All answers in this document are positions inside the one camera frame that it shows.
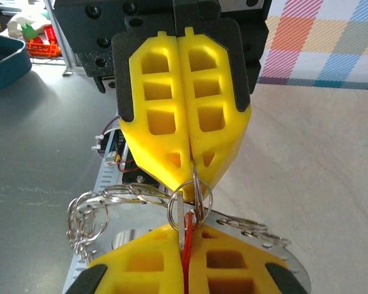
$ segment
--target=plaid fabric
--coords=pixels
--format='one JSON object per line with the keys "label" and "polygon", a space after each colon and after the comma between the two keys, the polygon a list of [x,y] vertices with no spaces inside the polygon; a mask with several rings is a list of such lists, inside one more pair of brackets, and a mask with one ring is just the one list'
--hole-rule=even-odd
{"label": "plaid fabric", "polygon": [[273,0],[260,83],[368,89],[368,0]]}

